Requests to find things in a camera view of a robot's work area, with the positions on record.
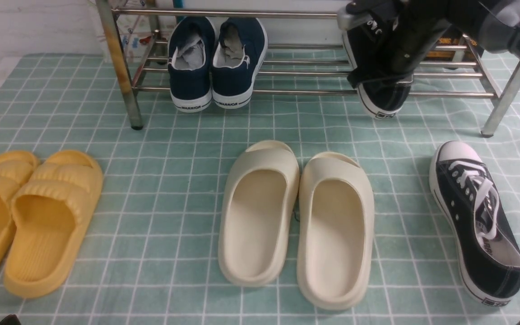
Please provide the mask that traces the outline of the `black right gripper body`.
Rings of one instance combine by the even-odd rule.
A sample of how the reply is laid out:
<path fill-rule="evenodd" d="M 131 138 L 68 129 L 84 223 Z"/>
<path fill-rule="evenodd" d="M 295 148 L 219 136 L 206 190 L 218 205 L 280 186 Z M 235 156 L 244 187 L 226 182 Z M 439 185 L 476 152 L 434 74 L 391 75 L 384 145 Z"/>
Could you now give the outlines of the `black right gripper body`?
<path fill-rule="evenodd" d="M 364 83 L 380 83 L 382 87 L 408 83 L 450 26 L 447 8 L 445 0 L 409 0 L 397 16 L 396 27 L 381 27 L 381 39 L 348 74 L 349 84 L 356 88 Z"/>

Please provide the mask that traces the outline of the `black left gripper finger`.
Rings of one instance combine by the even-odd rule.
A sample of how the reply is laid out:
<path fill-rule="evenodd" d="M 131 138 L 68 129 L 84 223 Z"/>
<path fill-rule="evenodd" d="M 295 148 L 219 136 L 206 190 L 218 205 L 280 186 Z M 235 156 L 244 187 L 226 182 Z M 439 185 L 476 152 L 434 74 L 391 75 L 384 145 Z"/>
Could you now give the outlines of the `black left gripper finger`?
<path fill-rule="evenodd" d="M 21 321 L 17 315 L 10 314 L 0 319 L 0 325 L 21 325 Z"/>

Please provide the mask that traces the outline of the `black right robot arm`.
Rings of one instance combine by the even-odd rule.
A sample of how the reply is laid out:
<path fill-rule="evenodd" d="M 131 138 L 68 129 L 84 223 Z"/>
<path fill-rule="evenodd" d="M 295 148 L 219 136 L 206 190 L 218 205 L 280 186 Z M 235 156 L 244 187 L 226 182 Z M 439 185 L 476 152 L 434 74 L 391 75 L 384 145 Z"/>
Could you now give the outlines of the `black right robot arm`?
<path fill-rule="evenodd" d="M 336 19 L 353 66 L 347 80 L 374 119 L 400 111 L 413 72 L 449 28 L 520 59 L 520 0 L 353 0 Z"/>

